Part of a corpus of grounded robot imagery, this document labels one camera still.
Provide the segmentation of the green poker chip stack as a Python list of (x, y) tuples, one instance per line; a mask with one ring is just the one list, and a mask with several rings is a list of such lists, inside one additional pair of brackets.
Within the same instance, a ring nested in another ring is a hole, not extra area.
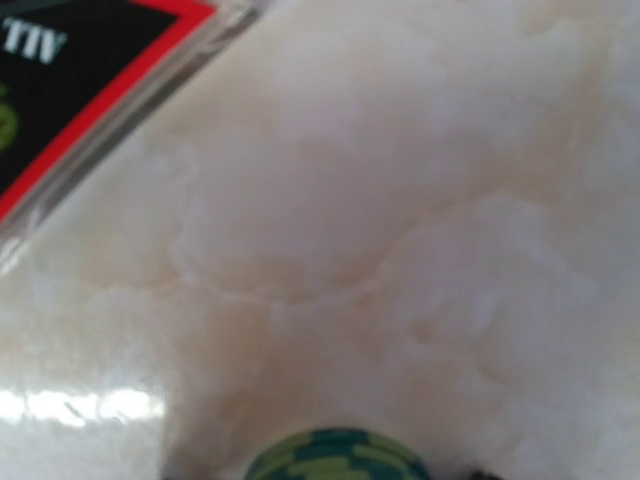
[(354, 428), (310, 430), (259, 454), (246, 479), (429, 479), (419, 457), (403, 444)]

